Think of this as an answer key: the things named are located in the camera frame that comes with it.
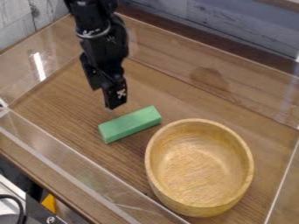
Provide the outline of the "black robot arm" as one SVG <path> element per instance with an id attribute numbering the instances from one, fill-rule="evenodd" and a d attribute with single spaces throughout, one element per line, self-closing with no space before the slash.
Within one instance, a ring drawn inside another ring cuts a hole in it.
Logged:
<path id="1" fill-rule="evenodd" d="M 74 18 L 81 67 L 92 90 L 100 89 L 105 107 L 127 102 L 123 61 L 128 56 L 124 20 L 116 14 L 117 0 L 62 0 Z"/>

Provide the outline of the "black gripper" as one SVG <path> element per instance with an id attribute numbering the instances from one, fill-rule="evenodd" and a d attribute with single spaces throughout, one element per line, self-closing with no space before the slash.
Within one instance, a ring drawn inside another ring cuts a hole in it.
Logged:
<path id="1" fill-rule="evenodd" d="M 127 103 L 127 80 L 123 61 L 128 56 L 128 34 L 123 20 L 78 22 L 78 56 L 92 90 L 101 88 L 105 107 Z"/>

